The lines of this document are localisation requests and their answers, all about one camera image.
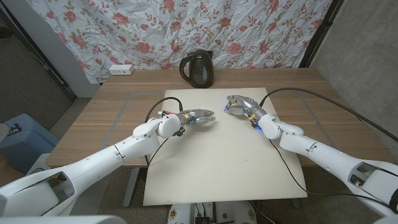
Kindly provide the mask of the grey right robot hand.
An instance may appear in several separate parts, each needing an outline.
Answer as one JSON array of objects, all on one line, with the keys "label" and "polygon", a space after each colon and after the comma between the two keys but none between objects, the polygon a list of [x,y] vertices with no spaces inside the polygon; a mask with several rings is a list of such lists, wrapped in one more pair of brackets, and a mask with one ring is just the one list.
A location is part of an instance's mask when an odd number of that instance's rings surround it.
[{"label": "grey right robot hand", "polygon": [[245,115],[252,121],[259,121],[267,113],[252,98],[241,95],[229,95],[224,112],[237,116]]}]

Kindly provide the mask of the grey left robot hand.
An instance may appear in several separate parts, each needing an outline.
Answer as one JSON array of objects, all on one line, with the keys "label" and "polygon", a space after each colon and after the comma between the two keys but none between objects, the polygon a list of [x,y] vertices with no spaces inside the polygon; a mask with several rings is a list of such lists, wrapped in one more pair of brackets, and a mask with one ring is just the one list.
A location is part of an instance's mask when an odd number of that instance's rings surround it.
[{"label": "grey left robot hand", "polygon": [[191,126],[193,123],[205,124],[215,121],[214,112],[205,109],[184,110],[177,113],[181,126]]}]

